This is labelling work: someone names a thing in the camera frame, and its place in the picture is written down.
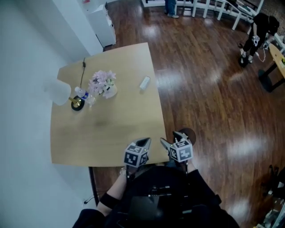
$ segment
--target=black base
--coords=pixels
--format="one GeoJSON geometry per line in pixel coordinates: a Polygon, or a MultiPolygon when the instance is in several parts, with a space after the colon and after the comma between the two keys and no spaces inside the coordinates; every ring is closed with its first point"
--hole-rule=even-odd
{"type": "Polygon", "coordinates": [[[242,56],[240,56],[240,58],[239,58],[239,64],[240,64],[241,67],[246,67],[247,64],[248,64],[248,57],[243,58],[242,56]]]}
{"type": "Polygon", "coordinates": [[[73,104],[73,102],[71,102],[71,108],[72,108],[74,111],[80,111],[80,110],[83,108],[84,103],[85,103],[85,101],[81,99],[80,106],[75,107],[74,104],[73,104]]]}
{"type": "Polygon", "coordinates": [[[258,71],[258,79],[260,80],[263,88],[267,92],[271,93],[272,92],[272,82],[268,76],[264,77],[264,73],[265,73],[265,71],[260,69],[258,71]]]}

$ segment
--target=black strap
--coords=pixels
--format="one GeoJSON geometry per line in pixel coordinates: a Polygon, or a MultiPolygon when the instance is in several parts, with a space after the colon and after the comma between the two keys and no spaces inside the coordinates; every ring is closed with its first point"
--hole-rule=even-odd
{"type": "Polygon", "coordinates": [[[120,201],[118,199],[115,199],[114,197],[108,195],[107,193],[105,193],[100,202],[102,204],[104,204],[105,206],[107,206],[108,208],[113,209],[120,201]]]}

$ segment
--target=wooden floor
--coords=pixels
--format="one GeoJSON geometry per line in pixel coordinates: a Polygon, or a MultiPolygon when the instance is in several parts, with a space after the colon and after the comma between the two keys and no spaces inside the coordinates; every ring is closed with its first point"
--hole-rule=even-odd
{"type": "MultiPolygon", "coordinates": [[[[108,10],[117,44],[107,50],[148,42],[168,139],[173,130],[192,128],[197,136],[193,162],[220,195],[222,208],[241,227],[256,225],[268,204],[261,182],[270,164],[285,162],[285,84],[267,93],[257,78],[258,69],[272,63],[269,52],[264,63],[254,57],[241,68],[237,43],[245,42],[248,25],[241,20],[232,31],[235,19],[218,21],[213,11],[204,19],[202,11],[192,18],[179,10],[184,16],[175,20],[163,7],[144,9],[140,0],[119,0],[108,10]]],[[[278,69],[271,78],[282,78],[278,69]]],[[[94,168],[99,194],[117,171],[94,168]]]]}

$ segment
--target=white cabinet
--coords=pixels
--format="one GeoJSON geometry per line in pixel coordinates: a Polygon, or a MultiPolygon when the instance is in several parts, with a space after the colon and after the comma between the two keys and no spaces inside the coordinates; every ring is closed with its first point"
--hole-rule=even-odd
{"type": "Polygon", "coordinates": [[[103,4],[94,11],[89,10],[86,16],[103,47],[116,44],[114,25],[103,4]]]}

